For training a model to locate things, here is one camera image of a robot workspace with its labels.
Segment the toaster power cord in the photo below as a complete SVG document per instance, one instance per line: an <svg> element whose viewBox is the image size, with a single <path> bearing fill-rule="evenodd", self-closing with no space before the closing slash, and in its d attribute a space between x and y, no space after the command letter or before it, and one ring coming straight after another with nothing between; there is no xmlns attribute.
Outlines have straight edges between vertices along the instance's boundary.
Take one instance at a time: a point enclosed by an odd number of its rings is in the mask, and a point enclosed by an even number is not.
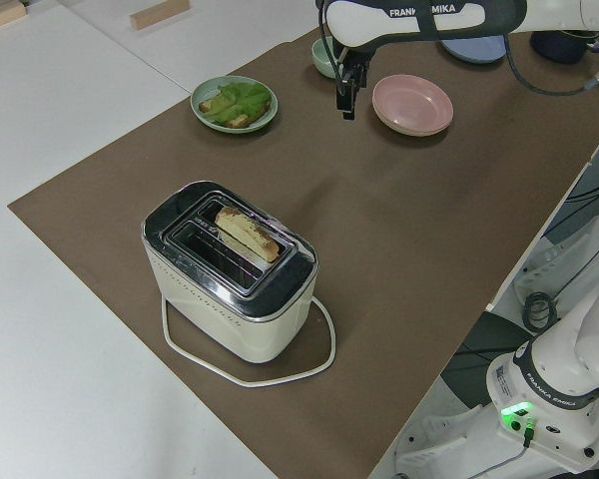
<svg viewBox="0 0 599 479"><path fill-rule="evenodd" d="M191 354L190 352L185 351L183 348L181 348L179 345L177 345L173 341L173 339L171 338L171 335L169 334L169 319L168 319L168 313L167 313L167 300L163 296L162 296L162 329L164 330L164 337L167 340L167 343L176 352L179 352L184 357L192 360L196 364L206 367L207 369L214 372L215 374L218 374L219 376L223 377L224 379L227 379L230 382L237 384L238 386L241 386L241 387L275 386L277 384L283 384L285 382L297 381L298 379L304 379L305 377L309 377L309 376L318 374L318 373L324 371L325 369L327 369L332 364L333 360L335 359L335 328L334 328L334 325L332 324L332 318L330 317L330 314L328 313L328 310L326 309L326 307L321 303L321 301L319 299L317 299L315 296L313 296L310 300L312 302L314 302L315 305L319 308L319 310L323 314L323 317L326 319L326 323L328 324L328 331L330 333L330 354L328 355L328 359L322 365L320 365L314 369L310 369L310 370L304 371L304 372L299 372L297 374L292 374L290 376L279 377L277 379L267 379L264 381L244 381L242 379L239 379L238 377L228 374L226 371L219 369L217 366L214 366L214 365L210 364L209 362L204 361L203 359L195 356L194 354Z"/></svg>

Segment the wooden block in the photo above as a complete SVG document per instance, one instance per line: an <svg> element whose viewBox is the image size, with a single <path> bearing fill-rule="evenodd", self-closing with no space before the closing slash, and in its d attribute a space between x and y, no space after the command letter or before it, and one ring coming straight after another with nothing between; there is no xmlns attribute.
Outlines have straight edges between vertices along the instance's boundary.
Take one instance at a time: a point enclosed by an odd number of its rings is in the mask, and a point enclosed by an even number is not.
<svg viewBox="0 0 599 479"><path fill-rule="evenodd" d="M130 15L131 25L136 30L141 30L186 10L189 10L189 0L165 0Z"/></svg>
<svg viewBox="0 0 599 479"><path fill-rule="evenodd" d="M27 13L24 5L18 0L9 0L0 4L0 25L9 23Z"/></svg>

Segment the pink plate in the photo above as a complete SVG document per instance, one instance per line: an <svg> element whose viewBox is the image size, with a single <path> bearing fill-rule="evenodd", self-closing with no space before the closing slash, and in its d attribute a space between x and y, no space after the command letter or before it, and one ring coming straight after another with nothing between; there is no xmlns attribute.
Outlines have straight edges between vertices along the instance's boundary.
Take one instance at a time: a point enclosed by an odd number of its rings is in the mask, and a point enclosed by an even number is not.
<svg viewBox="0 0 599 479"><path fill-rule="evenodd" d="M452 120L452 103L434 83L412 75L392 75L377 82L372 105L380 120L397 132L425 137Z"/></svg>

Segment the toaster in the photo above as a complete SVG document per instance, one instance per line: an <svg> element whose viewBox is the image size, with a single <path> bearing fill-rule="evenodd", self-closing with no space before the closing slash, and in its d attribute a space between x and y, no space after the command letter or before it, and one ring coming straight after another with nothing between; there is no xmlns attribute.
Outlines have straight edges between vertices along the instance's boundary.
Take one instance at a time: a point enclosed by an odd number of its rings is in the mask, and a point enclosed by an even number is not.
<svg viewBox="0 0 599 479"><path fill-rule="evenodd" d="M277 259L228 240L215 224L223 207L262 228L278 244ZM272 360L303 326L318 270L313 247L226 188L181 188L143 221L142 242L163 298L243 360Z"/></svg>

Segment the brown paper covering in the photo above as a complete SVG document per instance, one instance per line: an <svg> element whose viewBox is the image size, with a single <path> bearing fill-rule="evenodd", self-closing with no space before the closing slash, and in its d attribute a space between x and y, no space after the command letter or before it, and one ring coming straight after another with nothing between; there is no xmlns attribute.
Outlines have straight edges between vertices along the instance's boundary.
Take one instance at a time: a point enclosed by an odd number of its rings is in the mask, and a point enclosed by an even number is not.
<svg viewBox="0 0 599 479"><path fill-rule="evenodd" d="M264 130L226 135L182 102L10 206L15 214L282 478L362 478L384 453L457 345L599 144L599 89L530 93L498 62L476 66L433 43L380 49L357 118L334 108L333 82L311 64L316 32L237 74L270 86L280 110ZM552 64L517 36L519 68L547 88L599 68ZM454 106L429 138L380 122L374 83L405 73L439 85ZM140 241L146 215L191 181L213 180L315 247L315 295L337 330L326 372L244 389L165 343L160 296ZM279 359L251 366L171 312L184 347L250 379L327 355L323 318Z"/></svg>

